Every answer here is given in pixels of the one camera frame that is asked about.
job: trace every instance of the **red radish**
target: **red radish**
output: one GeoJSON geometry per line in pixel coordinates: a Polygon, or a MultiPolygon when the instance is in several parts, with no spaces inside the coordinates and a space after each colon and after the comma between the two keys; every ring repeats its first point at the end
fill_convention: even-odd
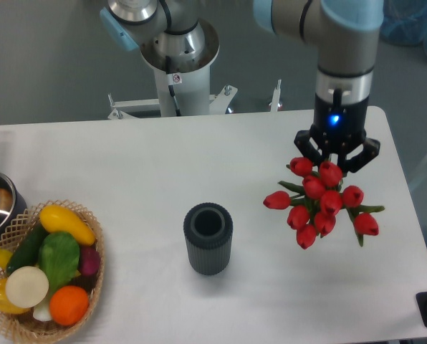
{"type": "Polygon", "coordinates": [[[100,267],[100,255],[92,247],[80,248],[80,262],[78,264],[78,271],[83,276],[91,276],[95,274],[100,267]]]}

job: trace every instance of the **tulip bouquet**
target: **tulip bouquet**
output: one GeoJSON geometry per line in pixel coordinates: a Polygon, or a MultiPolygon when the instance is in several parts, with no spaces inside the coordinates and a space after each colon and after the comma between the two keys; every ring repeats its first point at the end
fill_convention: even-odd
{"type": "Polygon", "coordinates": [[[327,236],[336,225],[336,215],[345,209],[353,223],[358,243],[363,246],[364,235],[378,235],[379,226],[371,213],[384,210],[383,206],[362,204],[363,191],[357,186],[348,186],[343,192],[342,171],[334,163],[324,161],[318,171],[308,158],[293,158],[288,169],[303,177],[302,186],[280,181],[279,184],[296,193],[276,191],[264,199],[270,209],[286,209],[292,206],[287,223],[297,231],[297,243],[306,249],[315,239],[327,236]]]}

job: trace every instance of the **orange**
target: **orange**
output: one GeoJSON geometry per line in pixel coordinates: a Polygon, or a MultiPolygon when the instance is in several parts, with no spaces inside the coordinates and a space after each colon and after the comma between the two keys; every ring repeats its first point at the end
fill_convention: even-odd
{"type": "Polygon", "coordinates": [[[83,288],[67,285],[52,296],[49,312],[56,323],[70,326],[80,321],[89,305],[90,300],[83,288]]]}

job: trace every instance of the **blue led light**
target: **blue led light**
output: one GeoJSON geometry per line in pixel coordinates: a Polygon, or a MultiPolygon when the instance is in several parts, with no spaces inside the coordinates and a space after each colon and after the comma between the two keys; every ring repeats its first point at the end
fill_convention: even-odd
{"type": "Polygon", "coordinates": [[[331,125],[331,126],[336,126],[338,123],[339,123],[339,121],[340,121],[340,116],[339,115],[331,115],[329,118],[328,118],[328,123],[331,125]]]}

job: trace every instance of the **white table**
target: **white table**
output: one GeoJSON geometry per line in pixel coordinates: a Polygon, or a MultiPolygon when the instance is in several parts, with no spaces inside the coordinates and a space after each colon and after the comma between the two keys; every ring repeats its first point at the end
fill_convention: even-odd
{"type": "Polygon", "coordinates": [[[313,247],[287,211],[262,205],[300,182],[285,164],[312,111],[0,126],[0,171],[29,205],[70,199],[105,234],[102,297],[67,343],[354,343],[427,337],[415,295],[427,250],[384,112],[368,109],[378,158],[345,185],[382,204],[360,248],[343,212],[313,247]],[[183,218],[205,201],[234,222],[231,261],[204,277],[188,263],[183,218]]]}

